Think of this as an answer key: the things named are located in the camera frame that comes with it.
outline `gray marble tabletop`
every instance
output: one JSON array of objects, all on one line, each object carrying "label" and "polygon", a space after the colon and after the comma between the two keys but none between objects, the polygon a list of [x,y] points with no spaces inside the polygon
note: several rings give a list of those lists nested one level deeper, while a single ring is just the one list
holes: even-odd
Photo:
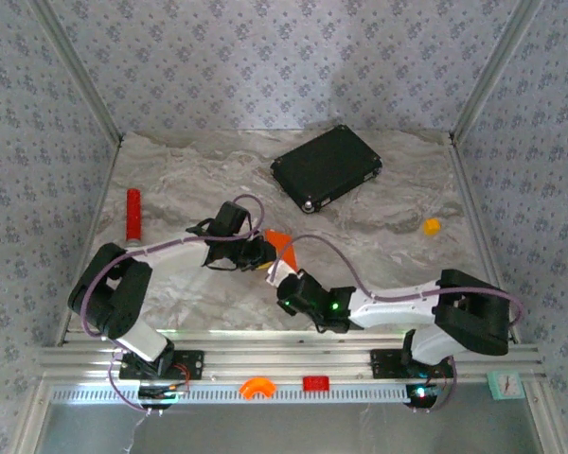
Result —
[{"label": "gray marble tabletop", "polygon": [[[238,194],[260,197],[264,226],[292,235],[318,234],[337,244],[365,282],[406,287],[435,279],[444,268],[478,277],[481,269],[455,189],[448,140],[441,132],[357,131],[382,157],[383,172],[316,214],[306,215],[275,182],[270,164],[319,131],[198,131],[124,138],[100,215],[93,252],[124,243],[126,190],[142,191],[143,243],[173,239],[186,227],[214,217]],[[256,216],[252,201],[244,205]],[[422,223],[442,229],[426,236]],[[299,241],[297,262],[325,287],[353,285],[345,265],[320,242]],[[308,329],[275,304],[264,271],[206,268],[159,279],[149,289],[142,316],[156,328]],[[72,319],[70,327],[80,326]]]}]

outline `yellow ball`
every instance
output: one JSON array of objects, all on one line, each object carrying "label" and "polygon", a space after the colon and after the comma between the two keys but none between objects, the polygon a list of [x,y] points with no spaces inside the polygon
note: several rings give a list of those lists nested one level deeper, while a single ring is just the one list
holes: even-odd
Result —
[{"label": "yellow ball", "polygon": [[423,224],[423,232],[425,233],[425,235],[429,236],[435,235],[440,231],[441,228],[442,226],[440,225],[439,220],[437,220],[436,218],[429,218]]}]

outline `patterned wallpaper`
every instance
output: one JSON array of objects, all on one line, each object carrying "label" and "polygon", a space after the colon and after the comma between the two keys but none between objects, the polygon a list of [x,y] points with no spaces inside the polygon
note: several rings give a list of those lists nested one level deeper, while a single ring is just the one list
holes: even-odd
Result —
[{"label": "patterned wallpaper", "polygon": [[0,452],[113,155],[89,112],[27,3],[0,0]]},{"label": "patterned wallpaper", "polygon": [[546,0],[462,153],[568,425],[568,0]]},{"label": "patterned wallpaper", "polygon": [[53,1],[121,131],[449,131],[516,0]]}]

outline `orange arch block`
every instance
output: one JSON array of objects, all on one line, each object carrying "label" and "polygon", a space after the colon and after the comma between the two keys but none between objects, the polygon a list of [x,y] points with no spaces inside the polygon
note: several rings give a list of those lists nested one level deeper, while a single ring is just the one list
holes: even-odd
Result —
[{"label": "orange arch block", "polygon": [[271,397],[275,393],[275,388],[275,383],[269,378],[256,376],[240,387],[240,394],[242,394],[246,400],[252,399],[256,393],[262,393],[265,397]]}]

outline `glass panel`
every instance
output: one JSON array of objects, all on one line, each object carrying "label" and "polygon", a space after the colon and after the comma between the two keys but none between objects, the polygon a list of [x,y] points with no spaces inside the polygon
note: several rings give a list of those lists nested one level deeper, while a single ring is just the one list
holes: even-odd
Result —
[{"label": "glass panel", "polygon": [[525,400],[461,385],[430,414],[403,405],[193,405],[145,417],[119,405],[53,405],[40,454],[540,453]]}]

